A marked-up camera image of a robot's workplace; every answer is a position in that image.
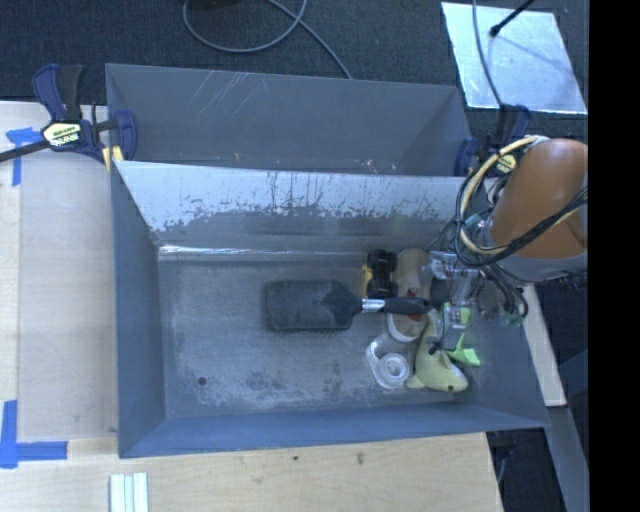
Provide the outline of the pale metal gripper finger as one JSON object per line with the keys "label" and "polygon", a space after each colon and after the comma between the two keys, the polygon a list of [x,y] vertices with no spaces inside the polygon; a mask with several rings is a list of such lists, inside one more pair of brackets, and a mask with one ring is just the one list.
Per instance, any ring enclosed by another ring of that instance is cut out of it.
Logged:
{"label": "pale metal gripper finger", "polygon": [[454,351],[460,338],[466,331],[471,317],[467,306],[445,303],[441,310],[441,346],[444,350]]}
{"label": "pale metal gripper finger", "polygon": [[454,292],[456,257],[450,253],[437,251],[431,252],[429,256],[429,269],[432,275],[430,299],[432,302],[446,302]]}

